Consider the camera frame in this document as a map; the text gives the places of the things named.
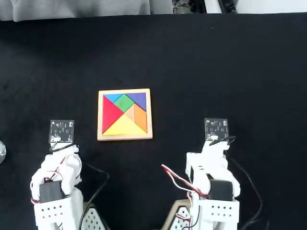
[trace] red wire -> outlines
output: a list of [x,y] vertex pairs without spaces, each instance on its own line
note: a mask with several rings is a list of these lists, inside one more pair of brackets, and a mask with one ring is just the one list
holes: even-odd
[[181,178],[180,176],[176,175],[174,172],[170,171],[168,168],[166,168],[166,166],[162,165],[162,168],[166,171],[169,172],[170,174],[172,174],[174,177],[176,177],[177,179],[181,180],[182,182],[184,182],[188,187],[190,187],[191,189],[193,189],[197,194],[199,194],[202,197],[208,197],[209,195],[202,193],[198,188],[194,187],[193,185],[191,185],[191,183],[187,182],[186,180],[184,180],[183,178]]
[[[64,162],[66,156],[63,158],[63,160],[60,162],[60,165]],[[55,176],[55,173],[50,177],[50,181],[52,180],[52,178]]]

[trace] black table surface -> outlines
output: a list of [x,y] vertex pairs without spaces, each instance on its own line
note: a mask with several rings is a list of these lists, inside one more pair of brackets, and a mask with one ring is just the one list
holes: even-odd
[[[307,225],[307,14],[160,15],[0,23],[0,228],[35,229],[31,176],[50,119],[74,119],[87,162],[110,173],[94,203],[112,230],[160,228],[200,152],[205,117],[228,118],[232,155],[250,173],[271,230]],[[98,90],[150,88],[153,139],[98,142]],[[240,223],[258,206],[246,176]],[[104,180],[84,167],[88,200]],[[254,229],[264,229],[264,222]]]

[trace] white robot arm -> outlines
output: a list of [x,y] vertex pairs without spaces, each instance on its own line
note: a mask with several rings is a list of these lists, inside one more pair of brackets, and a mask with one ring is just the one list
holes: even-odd
[[206,141],[201,153],[187,153],[186,174],[190,183],[163,166],[166,172],[187,184],[191,190],[188,219],[176,214],[170,230],[237,230],[240,184],[227,169],[224,150],[229,149],[226,119],[205,119]]
[[78,145],[73,143],[73,131],[74,121],[51,121],[51,154],[45,157],[30,183],[38,230],[79,230],[79,227],[105,230],[94,208],[83,213],[83,195],[75,187],[82,181],[82,161]]

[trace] cable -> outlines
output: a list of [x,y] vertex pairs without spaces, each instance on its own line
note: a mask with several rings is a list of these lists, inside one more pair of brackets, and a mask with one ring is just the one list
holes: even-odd
[[189,201],[190,201],[190,203],[191,203],[191,207],[193,207],[192,198],[191,198],[189,192],[187,192],[187,198],[189,199]]
[[267,226],[265,227],[265,230],[269,230],[269,226],[270,226],[270,221],[267,220]]
[[79,228],[78,228],[79,230],[82,230],[82,222],[83,222],[83,219],[84,219],[85,214],[86,214],[86,212],[88,211],[88,209],[89,209],[89,207],[90,207],[92,201],[93,201],[93,200],[95,199],[95,197],[100,193],[100,191],[105,187],[106,183],[108,182],[108,180],[109,180],[109,178],[110,178],[110,175],[109,175],[107,172],[102,171],[102,170],[100,170],[100,169],[97,169],[97,168],[95,168],[94,166],[89,165],[89,164],[85,164],[85,165],[89,166],[90,168],[92,168],[92,169],[94,169],[94,170],[96,170],[96,171],[98,171],[98,172],[100,172],[100,173],[104,173],[104,174],[106,175],[106,180],[102,183],[102,185],[97,189],[97,191],[93,194],[93,196],[91,197],[91,199],[88,201],[87,206],[86,206],[86,208],[84,209],[84,211],[83,211],[83,213],[82,213],[82,216],[81,216],[81,219],[80,219]]
[[74,145],[79,146],[77,143],[71,143],[71,144],[69,144],[69,145],[65,145],[65,146],[63,146],[63,147],[61,147],[61,148],[58,148],[58,149],[54,149],[54,146],[52,146],[52,147],[49,149],[49,151],[50,151],[50,152],[58,152],[58,151],[67,149],[67,148],[69,148],[69,147],[71,147],[71,146],[74,146]]
[[187,220],[190,220],[191,218],[188,218],[188,217],[183,217],[182,215],[176,213],[175,216],[183,221],[187,221]]
[[193,227],[195,227],[195,225],[197,224],[197,222],[198,222],[198,220],[199,220],[199,218],[200,218],[200,212],[201,212],[201,206],[198,206],[198,215],[197,215],[197,220],[196,220],[196,222],[193,224],[193,225],[191,225],[191,226],[184,226],[181,230],[184,230],[184,229],[187,229],[187,228],[193,228]]
[[[204,194],[202,193],[198,188],[196,188],[194,185],[192,185],[191,183],[189,183],[187,180],[183,179],[182,177],[178,176],[176,173],[174,173],[170,168],[168,168],[167,166],[165,166],[164,164],[161,165],[162,168],[165,170],[165,172],[168,174],[168,175],[173,175],[174,177],[176,177],[177,179],[181,180],[183,183],[185,183],[187,186],[189,186],[191,189],[193,189],[197,194],[199,194],[200,196],[202,197],[208,197],[209,195],[207,194]],[[191,192],[191,190],[188,190],[188,189],[184,189],[182,187],[180,187],[180,189],[183,189],[183,190],[186,190],[186,191],[189,191]]]
[[36,205],[36,204],[39,204],[39,200],[34,200],[33,197],[31,197],[31,203]]
[[187,191],[187,192],[193,192],[193,190],[190,190],[190,189],[186,189],[186,188],[180,187],[180,186],[175,182],[175,180],[174,180],[172,174],[171,174],[170,172],[168,172],[168,171],[166,171],[166,173],[170,176],[170,178],[172,179],[174,185],[175,185],[177,188],[182,189],[182,190],[185,190],[185,191]]
[[229,136],[229,137],[225,137],[225,138],[222,138],[222,139],[218,139],[218,140],[214,140],[212,141],[209,146],[212,146],[212,145],[215,145],[217,143],[220,143],[221,141],[226,141],[226,140],[231,140],[228,145],[230,145],[232,142],[234,142],[236,139],[236,136]]
[[259,199],[259,202],[260,202],[260,207],[258,209],[258,211],[255,213],[254,216],[252,216],[244,225],[243,227],[241,228],[241,230],[245,230],[248,226],[250,226],[256,219],[257,217],[259,216],[260,212],[262,211],[262,207],[263,207],[263,202],[262,202],[262,199],[261,199],[261,196],[254,184],[254,182],[252,181],[251,177],[249,176],[248,172],[233,158],[231,158],[228,154],[225,154],[235,165],[236,167],[241,170],[245,175],[246,177],[248,178],[251,186],[253,187],[258,199]]
[[81,161],[81,159],[80,159],[79,157],[77,157],[77,156],[74,155],[74,154],[67,155],[67,156],[65,157],[65,160],[67,160],[67,158],[68,158],[69,156],[73,156],[74,158],[76,158],[76,159],[79,161],[80,169],[79,169],[78,175],[76,176],[76,179],[77,179],[77,178],[80,176],[80,173],[81,173],[82,161]]

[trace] white wall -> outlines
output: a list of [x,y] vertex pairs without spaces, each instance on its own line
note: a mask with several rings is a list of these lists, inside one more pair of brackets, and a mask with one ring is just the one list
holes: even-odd
[[307,0],[238,0],[238,13],[307,12]]

